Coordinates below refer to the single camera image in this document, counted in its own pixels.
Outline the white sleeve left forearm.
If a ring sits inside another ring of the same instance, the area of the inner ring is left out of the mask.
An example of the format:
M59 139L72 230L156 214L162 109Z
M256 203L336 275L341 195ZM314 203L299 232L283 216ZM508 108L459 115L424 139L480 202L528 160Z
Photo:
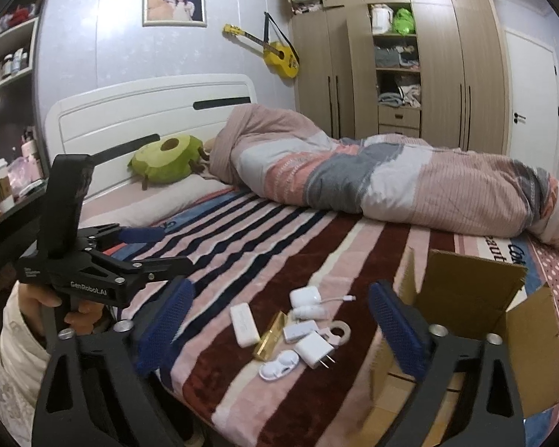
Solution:
M16 283L0 327L0 420L20 446L32 441L36 401L50 355L41 308L59 304L42 286Z

